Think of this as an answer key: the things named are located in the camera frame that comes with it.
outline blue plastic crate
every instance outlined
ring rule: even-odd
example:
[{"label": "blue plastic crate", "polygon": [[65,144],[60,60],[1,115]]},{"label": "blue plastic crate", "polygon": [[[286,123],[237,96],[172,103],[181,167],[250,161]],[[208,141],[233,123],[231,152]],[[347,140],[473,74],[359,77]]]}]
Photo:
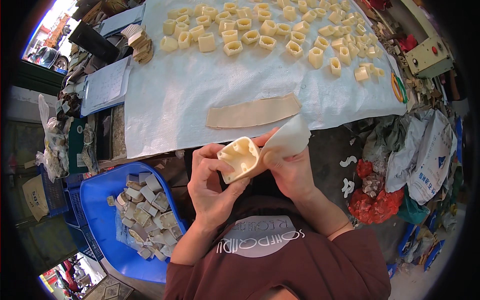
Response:
[{"label": "blue plastic crate", "polygon": [[105,258],[119,273],[140,280],[165,283],[167,261],[169,260],[165,262],[156,258],[145,260],[138,255],[136,250],[117,241],[115,239],[116,208],[109,206],[107,203],[108,196],[116,196],[123,191],[128,174],[137,176],[141,172],[155,174],[165,190],[182,233],[185,233],[188,223],[186,220],[179,218],[167,182],[157,170],[141,162],[125,164],[82,181],[80,186],[82,207],[92,234]]},{"label": "blue plastic crate", "polygon": [[43,167],[43,164],[40,165],[40,174],[42,175],[43,189],[47,198],[50,216],[56,216],[68,211],[61,179],[55,179],[55,182],[51,182],[50,179],[48,179],[48,173]]},{"label": "blue plastic crate", "polygon": [[65,183],[67,183],[68,189],[79,188],[80,183],[84,180],[83,173],[80,174],[70,174],[69,176],[65,177]]},{"label": "blue plastic crate", "polygon": [[68,229],[78,252],[98,262],[104,257],[88,226],[81,228],[68,227]]},{"label": "blue plastic crate", "polygon": [[68,194],[69,201],[72,205],[73,213],[77,220],[78,226],[82,227],[88,225],[87,219],[85,218],[84,209],[82,208],[82,202],[80,201],[80,189],[69,189],[66,190]]},{"label": "blue plastic crate", "polygon": [[65,190],[65,197],[67,198],[68,211],[63,213],[63,219],[68,226],[80,228],[77,218],[75,217],[75,212],[73,211],[72,202],[69,201],[70,196],[67,190]]}]

